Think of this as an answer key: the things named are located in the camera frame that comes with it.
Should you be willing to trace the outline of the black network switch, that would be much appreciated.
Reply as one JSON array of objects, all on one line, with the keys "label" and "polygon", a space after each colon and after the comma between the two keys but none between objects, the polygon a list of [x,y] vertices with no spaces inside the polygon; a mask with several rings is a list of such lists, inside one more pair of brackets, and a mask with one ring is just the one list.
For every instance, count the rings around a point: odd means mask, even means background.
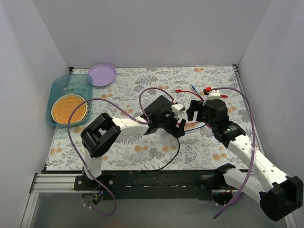
[{"label": "black network switch", "polygon": [[161,95],[150,105],[148,105],[144,111],[150,120],[160,119],[161,117],[164,117],[172,112],[172,105],[172,101]]}]

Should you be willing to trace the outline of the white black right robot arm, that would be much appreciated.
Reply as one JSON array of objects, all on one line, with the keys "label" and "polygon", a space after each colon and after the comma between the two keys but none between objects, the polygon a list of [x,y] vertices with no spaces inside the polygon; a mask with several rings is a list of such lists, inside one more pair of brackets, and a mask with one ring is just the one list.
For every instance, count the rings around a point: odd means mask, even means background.
[{"label": "white black right robot arm", "polygon": [[188,120],[205,122],[215,138],[234,153],[254,174],[242,192],[257,201],[263,212],[273,221],[279,221],[302,207],[304,183],[277,168],[260,150],[254,149],[245,131],[229,120],[228,109],[222,100],[206,102],[191,100]]}]

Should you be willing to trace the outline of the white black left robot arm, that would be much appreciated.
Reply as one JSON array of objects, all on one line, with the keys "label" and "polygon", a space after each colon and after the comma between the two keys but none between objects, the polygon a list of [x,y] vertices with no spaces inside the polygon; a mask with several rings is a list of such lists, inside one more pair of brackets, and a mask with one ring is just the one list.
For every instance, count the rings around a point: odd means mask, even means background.
[{"label": "white black left robot arm", "polygon": [[126,135],[149,135],[163,129],[174,138],[185,135],[185,119],[177,126],[181,110],[158,111],[142,114],[134,119],[111,117],[108,113],[100,114],[81,133],[82,144],[85,148],[85,162],[83,167],[83,182],[91,189],[100,187],[102,175],[102,156],[106,154],[117,138]]}]

